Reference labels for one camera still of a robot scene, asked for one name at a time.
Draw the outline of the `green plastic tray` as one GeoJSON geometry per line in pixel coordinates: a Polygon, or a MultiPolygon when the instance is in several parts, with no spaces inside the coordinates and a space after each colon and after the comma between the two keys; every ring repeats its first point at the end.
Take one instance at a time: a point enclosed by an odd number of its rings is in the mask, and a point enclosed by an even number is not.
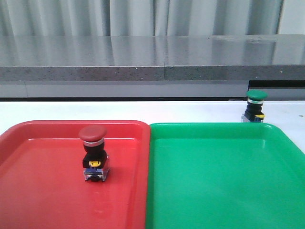
{"type": "Polygon", "coordinates": [[[151,126],[146,228],[302,229],[305,156],[264,123],[151,126]]]}

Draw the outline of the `green mushroom push button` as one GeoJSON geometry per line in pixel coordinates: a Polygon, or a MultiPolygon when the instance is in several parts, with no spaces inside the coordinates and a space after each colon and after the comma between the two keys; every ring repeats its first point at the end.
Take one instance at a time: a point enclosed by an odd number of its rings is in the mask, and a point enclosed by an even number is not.
{"type": "Polygon", "coordinates": [[[265,115],[262,112],[262,106],[264,99],[267,97],[267,93],[260,90],[249,90],[246,93],[247,106],[244,114],[242,114],[242,122],[256,122],[261,123],[264,121],[265,115]]]}

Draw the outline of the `grey pleated curtain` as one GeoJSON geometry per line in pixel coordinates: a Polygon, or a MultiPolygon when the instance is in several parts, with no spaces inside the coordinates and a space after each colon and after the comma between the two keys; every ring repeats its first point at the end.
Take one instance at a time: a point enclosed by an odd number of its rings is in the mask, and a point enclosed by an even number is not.
{"type": "Polygon", "coordinates": [[[276,34],[281,0],[3,0],[3,36],[276,34]]]}

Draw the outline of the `grey stone counter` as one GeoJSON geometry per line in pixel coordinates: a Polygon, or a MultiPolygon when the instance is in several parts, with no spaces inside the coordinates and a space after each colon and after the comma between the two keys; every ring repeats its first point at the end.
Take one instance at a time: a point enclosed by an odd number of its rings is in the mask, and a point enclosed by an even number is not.
{"type": "Polygon", "coordinates": [[[304,100],[303,35],[1,36],[1,100],[304,100]]]}

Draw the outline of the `red mushroom push button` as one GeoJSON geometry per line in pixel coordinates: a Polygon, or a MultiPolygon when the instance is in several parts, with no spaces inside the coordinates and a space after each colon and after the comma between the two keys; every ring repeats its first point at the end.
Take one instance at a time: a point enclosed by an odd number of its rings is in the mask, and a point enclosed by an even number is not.
{"type": "Polygon", "coordinates": [[[105,136],[107,129],[103,125],[89,125],[79,131],[86,152],[82,160],[85,181],[104,182],[110,171],[110,158],[106,153],[105,136]]]}

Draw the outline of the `red plastic tray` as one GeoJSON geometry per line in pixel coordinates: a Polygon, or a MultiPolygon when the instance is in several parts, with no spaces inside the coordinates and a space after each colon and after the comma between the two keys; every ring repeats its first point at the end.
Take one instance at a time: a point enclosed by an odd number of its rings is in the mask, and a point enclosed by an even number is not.
{"type": "Polygon", "coordinates": [[[28,121],[0,136],[3,229],[143,229],[150,127],[98,121],[107,128],[110,171],[85,181],[78,133],[92,121],[28,121]]]}

